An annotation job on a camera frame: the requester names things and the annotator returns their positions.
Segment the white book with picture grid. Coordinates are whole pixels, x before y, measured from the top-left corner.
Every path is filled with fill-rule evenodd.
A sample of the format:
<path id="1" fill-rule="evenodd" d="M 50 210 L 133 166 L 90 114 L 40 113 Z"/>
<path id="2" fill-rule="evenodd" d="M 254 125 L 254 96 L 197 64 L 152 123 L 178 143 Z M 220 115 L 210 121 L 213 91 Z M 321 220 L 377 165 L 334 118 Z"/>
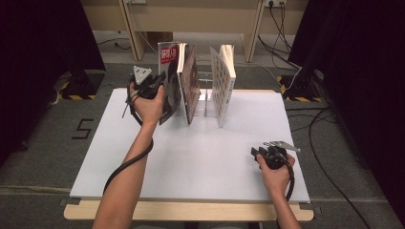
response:
<path id="1" fill-rule="evenodd" d="M 218 125 L 223 127 L 224 118 L 236 81 L 234 46 L 221 45 L 219 52 L 211 48 L 210 57 L 213 78 L 212 98 Z"/>

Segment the black curtain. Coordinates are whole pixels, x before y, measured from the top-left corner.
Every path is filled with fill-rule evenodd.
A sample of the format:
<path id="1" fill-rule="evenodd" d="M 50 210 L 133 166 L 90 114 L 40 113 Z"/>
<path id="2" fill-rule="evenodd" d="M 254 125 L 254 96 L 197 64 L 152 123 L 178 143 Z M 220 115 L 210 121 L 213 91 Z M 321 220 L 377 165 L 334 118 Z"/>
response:
<path id="1" fill-rule="evenodd" d="M 405 226 L 405 0 L 308 0 L 291 61 L 323 85 Z"/>
<path id="2" fill-rule="evenodd" d="M 0 0 L 0 167 L 63 73 L 103 68 L 80 0 Z"/>

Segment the black stand base striped tape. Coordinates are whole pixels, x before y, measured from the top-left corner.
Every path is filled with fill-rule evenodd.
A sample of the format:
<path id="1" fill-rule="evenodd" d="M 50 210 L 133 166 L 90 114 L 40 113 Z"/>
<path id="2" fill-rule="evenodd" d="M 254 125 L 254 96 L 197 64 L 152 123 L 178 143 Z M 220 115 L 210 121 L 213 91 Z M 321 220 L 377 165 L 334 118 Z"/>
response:
<path id="1" fill-rule="evenodd" d="M 62 84 L 59 97 L 70 100 L 95 99 L 104 76 L 104 72 L 84 72 L 81 77 L 69 76 Z"/>
<path id="2" fill-rule="evenodd" d="M 282 98 L 288 101 L 321 102 L 321 95 L 313 82 L 300 82 L 294 75 L 279 75 Z"/>

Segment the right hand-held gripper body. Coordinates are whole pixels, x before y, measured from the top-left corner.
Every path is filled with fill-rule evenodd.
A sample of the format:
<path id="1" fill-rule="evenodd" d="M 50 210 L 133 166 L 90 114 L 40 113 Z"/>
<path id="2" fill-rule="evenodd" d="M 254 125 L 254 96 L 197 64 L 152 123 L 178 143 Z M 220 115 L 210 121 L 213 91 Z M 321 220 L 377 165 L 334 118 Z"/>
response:
<path id="1" fill-rule="evenodd" d="M 261 155 L 269 169 L 277 170 L 287 163 L 287 150 L 300 152 L 299 148 L 285 141 L 264 142 L 266 155 Z"/>

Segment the dark magazine with red label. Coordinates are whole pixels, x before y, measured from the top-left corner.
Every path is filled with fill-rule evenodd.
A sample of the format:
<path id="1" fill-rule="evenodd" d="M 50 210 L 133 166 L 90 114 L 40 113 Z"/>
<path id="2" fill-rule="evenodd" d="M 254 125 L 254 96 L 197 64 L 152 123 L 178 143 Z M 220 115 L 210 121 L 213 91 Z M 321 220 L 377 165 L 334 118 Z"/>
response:
<path id="1" fill-rule="evenodd" d="M 159 72 L 165 73 L 163 81 L 164 103 L 160 125 L 167 121 L 181 104 L 180 84 L 178 80 L 179 44 L 177 42 L 159 42 Z"/>

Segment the clear acrylic book rack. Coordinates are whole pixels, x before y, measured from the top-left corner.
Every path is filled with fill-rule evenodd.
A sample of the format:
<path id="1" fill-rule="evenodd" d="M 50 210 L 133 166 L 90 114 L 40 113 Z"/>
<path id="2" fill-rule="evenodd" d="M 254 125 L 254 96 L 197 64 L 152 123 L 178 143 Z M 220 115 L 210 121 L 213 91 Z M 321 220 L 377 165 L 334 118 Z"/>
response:
<path id="1" fill-rule="evenodd" d="M 198 61 L 198 77 L 200 85 L 200 97 L 195 116 L 216 118 L 215 103 L 212 96 L 213 75 L 211 65 L 207 60 Z"/>

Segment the brown cardboard box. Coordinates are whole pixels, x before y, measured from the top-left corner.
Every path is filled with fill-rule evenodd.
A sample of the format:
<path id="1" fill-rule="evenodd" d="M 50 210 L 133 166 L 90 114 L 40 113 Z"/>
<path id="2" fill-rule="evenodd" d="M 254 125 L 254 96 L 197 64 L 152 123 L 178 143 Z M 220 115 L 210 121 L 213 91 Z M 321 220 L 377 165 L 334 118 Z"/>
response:
<path id="1" fill-rule="evenodd" d="M 171 31 L 149 31 L 147 38 L 152 47 L 156 48 L 160 42 L 171 42 L 173 33 Z"/>

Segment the person's right hand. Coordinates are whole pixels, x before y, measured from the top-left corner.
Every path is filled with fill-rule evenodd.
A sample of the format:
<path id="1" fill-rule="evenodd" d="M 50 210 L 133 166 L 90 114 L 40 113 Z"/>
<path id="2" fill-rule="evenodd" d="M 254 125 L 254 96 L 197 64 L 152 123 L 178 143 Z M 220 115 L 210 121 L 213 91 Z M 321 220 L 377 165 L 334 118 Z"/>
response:
<path id="1" fill-rule="evenodd" d="M 277 170 L 269 169 L 265 159 L 257 155 L 256 159 L 261 168 L 264 185 L 274 203 L 279 200 L 286 200 L 285 191 L 289 183 L 289 171 L 287 165 Z"/>

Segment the person's left hand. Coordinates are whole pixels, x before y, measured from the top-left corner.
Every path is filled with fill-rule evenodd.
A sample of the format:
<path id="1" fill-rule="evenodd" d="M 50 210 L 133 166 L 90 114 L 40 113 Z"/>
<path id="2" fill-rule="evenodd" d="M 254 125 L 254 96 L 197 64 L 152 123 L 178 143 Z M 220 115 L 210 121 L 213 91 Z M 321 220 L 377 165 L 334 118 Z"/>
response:
<path id="1" fill-rule="evenodd" d="M 162 116 L 162 106 L 164 103 L 165 90 L 163 86 L 160 86 L 158 93 L 154 99 L 146 99 L 134 95 L 131 98 L 131 102 L 138 113 L 142 127 L 156 126 Z"/>

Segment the thick purple and blue magazine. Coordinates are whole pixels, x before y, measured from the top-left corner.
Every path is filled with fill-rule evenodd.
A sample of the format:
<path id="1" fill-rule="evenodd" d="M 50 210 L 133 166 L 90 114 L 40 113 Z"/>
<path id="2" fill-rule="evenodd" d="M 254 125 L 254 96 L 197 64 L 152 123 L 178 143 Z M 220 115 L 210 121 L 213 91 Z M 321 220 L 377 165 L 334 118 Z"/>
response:
<path id="1" fill-rule="evenodd" d="M 189 122 L 189 112 L 188 112 L 188 104 L 186 100 L 185 90 L 184 90 L 184 80 L 183 80 L 183 68 L 184 63 L 187 60 L 187 52 L 188 52 L 188 45 L 186 43 L 179 43 L 179 59 L 178 59 L 178 67 L 177 67 L 177 76 L 179 80 L 180 92 L 181 92 L 181 102 L 183 113 L 185 117 L 185 123 L 187 125 L 190 124 Z"/>

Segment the thin purple magazine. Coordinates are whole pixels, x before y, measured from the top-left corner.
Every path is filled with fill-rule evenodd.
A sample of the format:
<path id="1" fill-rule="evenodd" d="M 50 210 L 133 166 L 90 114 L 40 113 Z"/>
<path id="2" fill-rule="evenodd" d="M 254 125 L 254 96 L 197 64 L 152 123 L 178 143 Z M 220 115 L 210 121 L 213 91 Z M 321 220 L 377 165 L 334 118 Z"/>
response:
<path id="1" fill-rule="evenodd" d="M 182 79 L 187 124 L 190 125 L 192 123 L 194 113 L 196 112 L 201 94 L 194 46 L 190 48 L 189 54 L 184 63 Z"/>

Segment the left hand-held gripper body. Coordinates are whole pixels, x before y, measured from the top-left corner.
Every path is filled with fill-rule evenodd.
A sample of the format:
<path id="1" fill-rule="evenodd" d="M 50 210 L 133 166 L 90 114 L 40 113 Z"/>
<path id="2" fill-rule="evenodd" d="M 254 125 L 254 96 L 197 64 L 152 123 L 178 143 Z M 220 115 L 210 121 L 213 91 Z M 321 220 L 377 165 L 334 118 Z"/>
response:
<path id="1" fill-rule="evenodd" d="M 133 71 L 128 83 L 128 97 L 138 95 L 146 99 L 155 98 L 159 86 L 155 85 L 156 75 L 152 75 L 152 70 L 135 66 Z"/>

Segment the beige wooden desk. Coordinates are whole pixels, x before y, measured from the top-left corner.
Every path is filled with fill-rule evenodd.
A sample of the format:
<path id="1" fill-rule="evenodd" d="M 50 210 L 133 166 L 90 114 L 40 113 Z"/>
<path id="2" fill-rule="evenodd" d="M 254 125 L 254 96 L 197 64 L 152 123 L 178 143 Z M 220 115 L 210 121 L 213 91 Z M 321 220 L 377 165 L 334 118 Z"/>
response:
<path id="1" fill-rule="evenodd" d="M 126 31 L 134 59 L 146 49 L 147 31 L 237 33 L 245 61 L 254 56 L 259 34 L 276 34 L 280 20 L 287 35 L 298 31 L 309 0 L 287 0 L 285 7 L 268 10 L 265 0 L 147 0 L 146 5 L 125 0 L 80 0 L 94 31 Z"/>

